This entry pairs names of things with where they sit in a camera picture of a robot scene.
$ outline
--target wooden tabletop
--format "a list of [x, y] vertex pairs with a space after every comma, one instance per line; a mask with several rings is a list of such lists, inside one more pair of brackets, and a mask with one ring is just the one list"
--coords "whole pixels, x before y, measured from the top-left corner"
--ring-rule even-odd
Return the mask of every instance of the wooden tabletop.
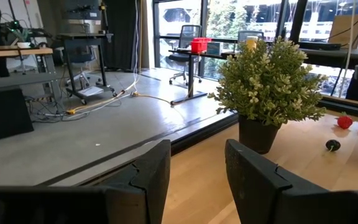
[[[19, 56], [19, 48], [17, 46], [0, 46], [0, 57], [15, 57]], [[52, 54], [53, 50], [50, 48], [40, 49], [20, 49], [22, 55], [45, 55]]]
[[[337, 115], [283, 125], [264, 156], [325, 189], [358, 190], [358, 122], [343, 130]], [[238, 139], [238, 125], [172, 157], [163, 223], [240, 224], [226, 176], [227, 139]], [[342, 148], [327, 152], [330, 139]]]

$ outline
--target small box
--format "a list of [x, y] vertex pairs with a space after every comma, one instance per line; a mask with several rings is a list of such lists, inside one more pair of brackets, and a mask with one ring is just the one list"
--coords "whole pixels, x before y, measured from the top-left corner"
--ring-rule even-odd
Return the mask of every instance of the small box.
[[220, 55], [222, 53], [222, 44], [220, 42], [209, 42], [206, 53], [210, 55]]

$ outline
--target black fruit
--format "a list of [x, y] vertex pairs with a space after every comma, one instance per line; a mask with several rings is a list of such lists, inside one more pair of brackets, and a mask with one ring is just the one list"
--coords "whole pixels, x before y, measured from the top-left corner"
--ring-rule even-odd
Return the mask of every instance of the black fruit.
[[334, 152], [341, 148], [341, 143], [339, 143], [339, 141], [337, 140], [332, 139], [326, 143], [326, 147], [329, 151]]

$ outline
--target desk leg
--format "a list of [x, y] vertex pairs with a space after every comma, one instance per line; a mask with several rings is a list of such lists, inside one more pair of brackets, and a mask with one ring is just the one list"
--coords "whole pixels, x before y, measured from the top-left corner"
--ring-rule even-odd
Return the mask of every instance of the desk leg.
[[[48, 73], [56, 74], [55, 65], [53, 64], [52, 55], [45, 56], [45, 64], [47, 66]], [[60, 89], [59, 84], [60, 84], [59, 79], [52, 80], [50, 82], [50, 86], [52, 87], [53, 99], [56, 102], [57, 111], [58, 111], [58, 113], [62, 113], [65, 111], [65, 108], [64, 108], [64, 105], [62, 102], [62, 90]]]
[[181, 99], [178, 99], [178, 100], [174, 100], [171, 102], [172, 105], [175, 105], [175, 104], [178, 104], [178, 103], [182, 103], [184, 101], [188, 101], [188, 100], [192, 100], [192, 99], [195, 99], [195, 98], [198, 98], [198, 97], [202, 97], [202, 96], [206, 96], [207, 93], [198, 93], [198, 94], [195, 94], [193, 93], [194, 91], [194, 63], [193, 63], [193, 57], [192, 55], [189, 55], [189, 82], [188, 82], [188, 89], [187, 89], [187, 94], [188, 96], [185, 97], [185, 98], [181, 98]]
[[106, 71], [104, 69], [104, 58], [103, 58], [103, 50], [101, 44], [98, 45], [98, 50], [99, 50], [100, 72], [102, 74], [103, 85], [107, 86], [108, 84], [106, 81]]
[[77, 90], [75, 89], [73, 69], [71, 68], [70, 57], [68, 56], [68, 48], [67, 48], [67, 43], [66, 43], [65, 40], [63, 40], [63, 47], [64, 47], [64, 53], [63, 54], [65, 56], [65, 61], [66, 61], [68, 74], [70, 75], [71, 93], [76, 94]]

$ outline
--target red fruit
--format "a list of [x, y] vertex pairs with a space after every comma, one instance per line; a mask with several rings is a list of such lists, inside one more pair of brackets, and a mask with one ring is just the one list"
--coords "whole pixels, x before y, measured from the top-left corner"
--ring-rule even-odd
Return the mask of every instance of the red fruit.
[[342, 129], [348, 129], [353, 124], [353, 120], [349, 116], [340, 116], [337, 123]]

